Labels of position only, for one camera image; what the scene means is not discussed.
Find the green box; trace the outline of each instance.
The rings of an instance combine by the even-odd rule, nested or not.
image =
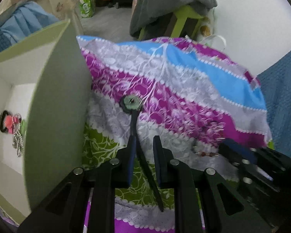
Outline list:
[[[95,13],[95,0],[80,0],[81,16],[83,18],[92,17]]]

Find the green stool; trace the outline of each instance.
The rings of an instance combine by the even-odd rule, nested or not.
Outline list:
[[[173,13],[176,16],[177,21],[175,23],[175,26],[174,26],[173,31],[172,31],[170,36],[171,37],[179,37],[182,30],[183,30],[183,27],[184,27],[186,20],[188,18],[192,18],[192,19],[198,20],[197,24],[196,24],[196,26],[195,26],[195,28],[190,36],[190,38],[193,38],[195,36],[197,30],[199,29],[201,19],[204,17],[199,15],[190,5],[184,5],[180,8],[178,8],[177,10],[175,10]],[[138,38],[139,41],[142,40],[144,33],[145,33],[145,27],[143,27],[140,31],[139,38]]]

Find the metal rivet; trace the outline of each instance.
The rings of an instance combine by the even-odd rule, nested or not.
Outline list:
[[[179,160],[177,160],[177,159],[172,159],[171,161],[169,161],[170,162],[170,164],[172,164],[173,166],[177,166],[177,165],[179,165]]]
[[[110,159],[109,162],[111,165],[117,165],[120,162],[120,160],[118,158],[112,158]]]
[[[206,173],[208,173],[209,175],[214,175],[216,173],[216,170],[213,168],[207,168]]]
[[[252,179],[249,179],[247,177],[243,177],[243,181],[247,184],[251,184],[252,183]]]
[[[83,173],[83,169],[80,168],[80,167],[77,167],[77,168],[75,168],[75,169],[73,170],[73,173],[74,173],[75,175],[80,175],[80,174]]]
[[[249,160],[246,160],[246,159],[243,159],[241,162],[243,162],[246,165],[249,165],[250,164],[250,161]]]

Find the gray blanket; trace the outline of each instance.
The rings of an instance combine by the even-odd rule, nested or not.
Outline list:
[[[138,0],[130,22],[130,35],[138,37],[141,28],[186,4],[190,4],[200,15],[206,15],[209,9],[216,7],[217,2],[216,0]]]

